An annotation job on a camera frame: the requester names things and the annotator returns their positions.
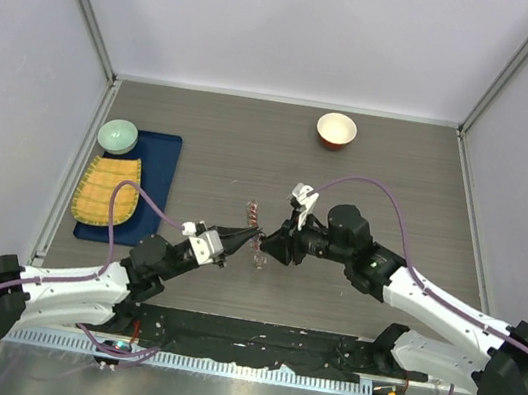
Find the red plastic handle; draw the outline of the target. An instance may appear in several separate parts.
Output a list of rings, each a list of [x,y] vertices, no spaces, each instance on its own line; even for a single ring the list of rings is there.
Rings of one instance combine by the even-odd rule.
[[[256,227],[258,224],[258,204],[255,200],[251,200],[248,202],[246,214],[248,222],[247,224],[249,225],[249,227]],[[252,237],[250,244],[253,252],[258,249],[258,243],[258,237]]]

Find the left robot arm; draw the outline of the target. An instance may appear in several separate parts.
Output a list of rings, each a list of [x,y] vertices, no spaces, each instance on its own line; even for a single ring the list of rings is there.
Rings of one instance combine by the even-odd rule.
[[[201,266],[222,266],[260,228],[186,225],[171,244],[145,236],[119,261],[81,268],[35,268],[15,254],[0,255],[0,340],[9,332],[38,326],[102,326],[123,334],[135,323],[132,306],[161,294],[164,281]]]

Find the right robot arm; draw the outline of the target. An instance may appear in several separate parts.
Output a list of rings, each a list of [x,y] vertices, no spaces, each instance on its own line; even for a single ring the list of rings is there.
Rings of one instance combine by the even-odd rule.
[[[528,323],[490,317],[439,289],[404,258],[373,240],[354,205],[338,205],[320,222],[298,201],[261,250],[283,265],[314,256],[342,265],[354,289],[410,314],[441,339],[392,325],[377,338],[371,363],[382,375],[425,373],[474,395],[528,395]]]

